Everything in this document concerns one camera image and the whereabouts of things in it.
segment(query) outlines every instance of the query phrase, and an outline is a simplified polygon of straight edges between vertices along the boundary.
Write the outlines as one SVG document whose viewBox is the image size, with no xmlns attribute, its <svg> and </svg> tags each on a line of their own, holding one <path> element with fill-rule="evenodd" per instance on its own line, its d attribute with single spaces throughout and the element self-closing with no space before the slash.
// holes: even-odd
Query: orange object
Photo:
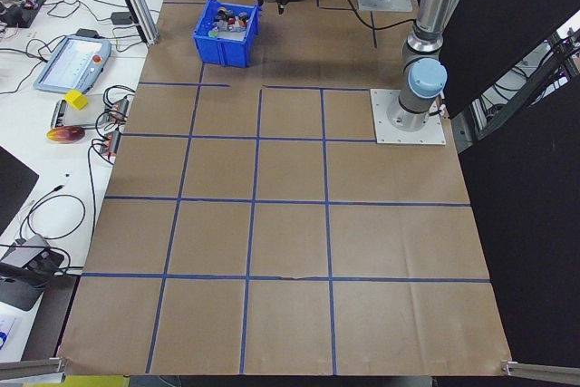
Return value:
<svg viewBox="0 0 580 387">
<path fill-rule="evenodd" d="M 81 126 L 62 126 L 50 129 L 46 138 L 61 144 L 70 144 L 84 138 L 84 128 Z"/>
</svg>

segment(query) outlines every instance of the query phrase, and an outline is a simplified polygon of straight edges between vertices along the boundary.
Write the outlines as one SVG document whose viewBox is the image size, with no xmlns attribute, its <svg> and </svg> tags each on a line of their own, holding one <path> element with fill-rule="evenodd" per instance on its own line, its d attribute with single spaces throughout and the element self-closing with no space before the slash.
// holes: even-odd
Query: tablet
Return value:
<svg viewBox="0 0 580 387">
<path fill-rule="evenodd" d="M 111 55 L 107 40 L 66 36 L 34 82 L 37 90 L 67 93 L 91 89 Z"/>
</svg>

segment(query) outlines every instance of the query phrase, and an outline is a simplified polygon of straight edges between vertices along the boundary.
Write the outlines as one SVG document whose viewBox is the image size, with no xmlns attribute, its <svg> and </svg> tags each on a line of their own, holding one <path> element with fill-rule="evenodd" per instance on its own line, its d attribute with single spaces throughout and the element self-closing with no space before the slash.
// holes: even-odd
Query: grid of blue tape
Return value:
<svg viewBox="0 0 580 387">
<path fill-rule="evenodd" d="M 165 4 L 189 4 L 187 2 L 164 2 Z M 316 0 L 316 4 L 320 7 L 320 1 Z M 342 9 L 342 8 L 325 8 L 325 9 Z M 373 39 L 375 41 L 376 47 L 376 36 L 373 31 Z M 205 70 L 205 64 L 202 65 L 199 74 L 198 82 L 140 82 L 141 85 L 163 85 L 163 86 L 190 86 L 196 87 L 196 98 L 195 107 L 198 107 L 199 95 L 203 87 L 229 87 L 230 85 L 225 83 L 202 83 L 203 73 Z M 125 136 L 135 136 L 135 137 L 169 137 L 169 138 L 185 138 L 188 140 L 185 158 L 183 161 L 183 167 L 181 171 L 181 179 L 179 182 L 179 192 L 176 197 L 144 197 L 144 196 L 106 196 L 107 199 L 123 199 L 123 200 L 151 200 L 151 201 L 175 201 L 175 211 L 173 216 L 173 221 L 171 224 L 171 231 L 169 234 L 168 249 L 165 258 L 165 265 L 163 267 L 163 273 L 161 274 L 133 274 L 133 273 L 100 273 L 100 272 L 85 272 L 82 275 L 88 277 L 116 277 L 116 278 L 153 278 L 160 279 L 161 286 L 159 291 L 159 299 L 157 303 L 157 310 L 155 315 L 155 323 L 153 326 L 153 333 L 151 335 L 150 350 L 148 355 L 146 373 L 150 373 L 151 366 L 153 363 L 153 356 L 155 353 L 155 343 L 157 341 L 157 334 L 159 330 L 160 323 L 160 313 L 161 307 L 163 306 L 163 297 L 165 294 L 165 285 L 168 279 L 182 279 L 182 280 L 242 280 L 245 282 L 244 290 L 244 308 L 243 308 L 243 324 L 242 324 L 242 340 L 240 349 L 240 362 L 239 362 L 239 373 L 244 374 L 245 372 L 245 362 L 246 362 L 246 340 L 247 340 L 247 317 L 249 309 L 249 292 L 250 284 L 253 281 L 315 281 L 315 282 L 328 282 L 329 290 L 329 310 L 330 310 L 330 329 L 331 329 L 331 351 L 332 351 L 332 367 L 333 374 L 338 374 L 337 368 L 337 358 L 336 358 L 336 334 L 334 330 L 334 283 L 336 282 L 377 282 L 377 283 L 484 283 L 488 284 L 488 279 L 479 278 L 404 278 L 404 277 L 364 277 L 364 276 L 334 276 L 332 270 L 332 240 L 331 240 L 331 217 L 330 217 L 330 207 L 331 206 L 376 206 L 376 207 L 447 207 L 447 208 L 468 208 L 470 204 L 468 203 L 401 203 L 401 202 L 363 202 L 363 201 L 331 201 L 329 199 L 328 190 L 328 159 L 327 159 L 327 148 L 328 142 L 375 142 L 374 140 L 348 140 L 348 139 L 329 139 L 326 138 L 326 126 L 324 117 L 324 91 L 368 91 L 362 88 L 322 88 L 322 87 L 293 87 L 293 86 L 265 86 L 264 88 L 279 88 L 279 89 L 297 89 L 297 90 L 319 90 L 320 91 L 320 104 L 322 112 L 322 138 L 276 138 L 276 137 L 262 137 L 260 135 L 260 123 L 261 123 L 261 113 L 262 113 L 262 90 L 260 90 L 258 98 L 258 114 L 257 114 L 257 126 L 256 126 L 256 136 L 249 137 L 230 137 L 230 136 L 212 136 L 212 135 L 194 135 L 193 131 L 196 122 L 196 112 L 194 111 L 191 123 L 189 126 L 189 133 L 187 135 L 167 135 L 167 134 L 148 134 L 148 133 L 126 133 Z M 216 139 L 216 140 L 255 140 L 256 141 L 256 151 L 255 151 L 255 162 L 254 162 L 254 179 L 252 188 L 252 198 L 187 198 L 183 197 L 183 187 L 185 182 L 185 176 L 187 167 L 189 164 L 189 154 L 191 152 L 191 143 L 194 139 Z M 301 141 L 320 141 L 323 144 L 323 156 L 324 156 L 324 201 L 294 201 L 294 200 L 276 200 L 276 199 L 258 199 L 256 198 L 257 189 L 257 174 L 259 166 L 259 147 L 260 141 L 263 140 L 301 140 Z M 249 223 L 249 234 L 247 241 L 247 253 L 246 253 L 246 273 L 243 276 L 214 276 L 214 275 L 196 275 L 196 274 L 170 274 L 169 273 L 169 261 L 171 257 L 171 249 L 173 246 L 173 240 L 175 236 L 175 230 L 179 217 L 179 209 L 181 202 L 183 201 L 211 201 L 211 202 L 233 202 L 233 203 L 248 203 L 251 205 L 250 212 L 250 223 Z M 252 241 L 253 241 L 253 229 L 254 229 L 254 217 L 256 212 L 256 204 L 260 203 L 273 203 L 273 204 L 318 204 L 323 205 L 325 209 L 325 226 L 326 226 L 326 249 L 327 249 L 327 262 L 328 262 L 328 276 L 308 276 L 302 278 L 290 278 L 284 276 L 252 276 L 251 271 L 251 260 L 252 260 Z"/>
</svg>

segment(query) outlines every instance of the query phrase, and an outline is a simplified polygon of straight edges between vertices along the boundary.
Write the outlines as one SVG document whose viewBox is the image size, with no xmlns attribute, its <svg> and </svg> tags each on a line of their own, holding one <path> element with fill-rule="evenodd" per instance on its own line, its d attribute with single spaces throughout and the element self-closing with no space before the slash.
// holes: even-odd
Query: power adapter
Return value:
<svg viewBox="0 0 580 387">
<path fill-rule="evenodd" d="M 99 33 L 97 31 L 94 31 L 92 29 L 79 29 L 78 31 L 76 31 L 76 36 L 81 36 L 83 38 L 101 38 L 101 36 L 99 35 Z"/>
<path fill-rule="evenodd" d="M 133 24 L 133 17 L 128 12 L 117 12 L 111 14 L 113 24 Z"/>
</svg>

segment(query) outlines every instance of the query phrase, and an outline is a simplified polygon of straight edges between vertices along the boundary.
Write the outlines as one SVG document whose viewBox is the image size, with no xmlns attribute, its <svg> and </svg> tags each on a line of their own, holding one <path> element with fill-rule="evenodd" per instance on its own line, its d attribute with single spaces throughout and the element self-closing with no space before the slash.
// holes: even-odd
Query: table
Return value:
<svg viewBox="0 0 580 387">
<path fill-rule="evenodd" d="M 104 1 L 119 5 L 124 4 L 123 0 Z M 147 0 L 152 10 L 158 11 L 162 1 Z M 91 6 L 98 17 L 109 16 L 112 11 L 124 10 L 124 8 L 96 4 L 91 1 L 87 1 L 87 4 Z M 0 47 L 24 49 L 31 38 L 40 38 L 48 42 L 58 35 L 74 34 L 79 28 L 95 29 L 102 35 L 111 35 L 112 25 L 97 24 L 86 10 L 77 11 L 68 19 L 50 17 L 46 15 L 46 12 L 46 8 L 41 9 L 30 29 L 21 29 L 14 37 L 0 40 Z M 153 15 L 157 19 L 158 14 L 153 13 Z M 117 53 L 113 49 L 104 73 L 99 77 L 93 89 L 87 92 L 90 99 L 99 100 L 102 92 L 113 84 L 136 87 L 147 51 L 145 44 L 139 44 L 124 53 Z M 2 52 L 0 58 L 0 92 L 14 89 L 36 63 L 36 60 L 28 59 L 17 53 Z M 79 230 L 70 237 L 54 241 L 52 244 L 55 247 L 66 249 L 71 254 L 74 265 L 83 266 L 91 241 L 92 226 L 92 196 L 89 188 L 86 154 L 90 138 L 94 136 L 88 135 L 79 143 L 70 145 L 51 143 L 45 138 L 45 133 L 50 128 L 54 105 L 62 97 L 58 94 L 39 92 L 33 89 L 32 82 L 40 71 L 41 66 L 37 68 L 33 78 L 24 84 L 19 93 L 0 95 L 0 145 L 40 175 L 34 191 L 25 204 L 30 205 L 32 200 L 39 199 L 60 184 L 64 185 L 62 193 L 76 195 L 85 203 L 88 211 L 87 218 Z M 111 168 L 97 157 L 93 157 L 92 162 L 97 209 L 99 209 L 111 175 Z M 35 225 L 46 235 L 55 236 L 66 232 L 79 217 L 78 205 L 59 198 L 53 202 L 53 208 L 39 210 Z M 17 221 L 16 218 L 0 237 L 0 242 L 10 244 L 14 241 L 18 227 Z M 8 342 L 0 351 L 0 362 L 20 360 L 40 302 L 41 300 L 31 311 L 26 313 L 0 304 L 0 314 L 9 314 L 19 318 Z"/>
<path fill-rule="evenodd" d="M 375 143 L 369 89 L 401 87 L 409 26 L 366 30 L 344 0 L 265 4 L 252 65 L 223 68 L 190 41 L 205 1 L 161 10 L 67 372 L 500 375 L 449 121 L 444 147 Z"/>
</svg>

